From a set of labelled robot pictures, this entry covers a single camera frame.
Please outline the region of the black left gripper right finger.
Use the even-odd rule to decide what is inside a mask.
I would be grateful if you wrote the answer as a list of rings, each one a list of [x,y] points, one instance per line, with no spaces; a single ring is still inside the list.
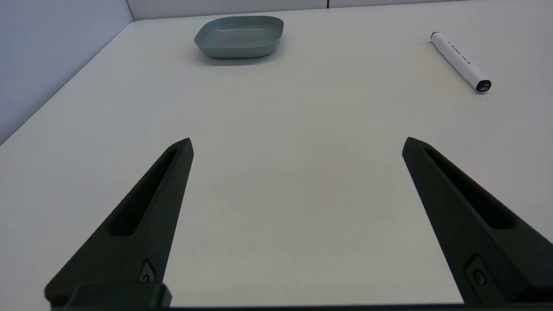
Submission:
[[[551,305],[553,246],[430,144],[402,156],[468,305]]]

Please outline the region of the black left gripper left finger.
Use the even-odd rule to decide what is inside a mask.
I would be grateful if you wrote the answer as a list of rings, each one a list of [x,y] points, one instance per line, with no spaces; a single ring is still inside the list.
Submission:
[[[46,285],[52,308],[163,308],[163,279],[194,150],[168,147]]]

